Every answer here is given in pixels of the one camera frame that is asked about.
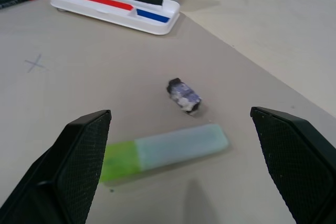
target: pencil cross mark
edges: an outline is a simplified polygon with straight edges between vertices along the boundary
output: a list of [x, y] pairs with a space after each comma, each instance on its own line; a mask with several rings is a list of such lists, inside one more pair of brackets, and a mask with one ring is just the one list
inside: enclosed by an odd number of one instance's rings
[[45, 68], [45, 66], [42, 66], [41, 64], [38, 64], [38, 61], [41, 58], [41, 54], [38, 55], [37, 59], [35, 60], [35, 62], [32, 62], [30, 60], [25, 60], [26, 63], [31, 64], [30, 69], [28, 70], [28, 73], [30, 73], [32, 71], [32, 69], [36, 66], [36, 67], [40, 67], [40, 68]]

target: blue stripe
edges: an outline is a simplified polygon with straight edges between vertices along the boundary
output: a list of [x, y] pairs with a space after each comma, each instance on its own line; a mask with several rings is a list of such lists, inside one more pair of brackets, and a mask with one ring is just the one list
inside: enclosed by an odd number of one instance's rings
[[160, 21], [162, 23], [167, 23], [169, 21], [170, 18], [155, 14], [155, 13], [150, 13], [150, 12], [146, 12], [145, 10], [140, 10], [140, 9], [136, 9], [137, 14], [139, 16], [145, 17], [145, 18], [150, 18], [153, 20], [157, 20]]

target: beige table surface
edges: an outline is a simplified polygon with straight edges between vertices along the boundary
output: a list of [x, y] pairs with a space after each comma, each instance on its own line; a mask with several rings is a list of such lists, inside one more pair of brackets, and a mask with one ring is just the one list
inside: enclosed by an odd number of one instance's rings
[[[87, 223], [294, 223], [268, 175], [251, 106], [301, 116], [336, 145], [335, 118], [185, 15], [157, 37], [37, 0], [0, 12], [0, 46], [1, 202], [68, 122], [101, 109], [113, 114], [109, 143], [215, 122], [231, 146], [99, 185]], [[39, 55], [44, 67], [28, 72], [25, 61]], [[202, 116], [169, 100], [175, 77], [202, 96]]]

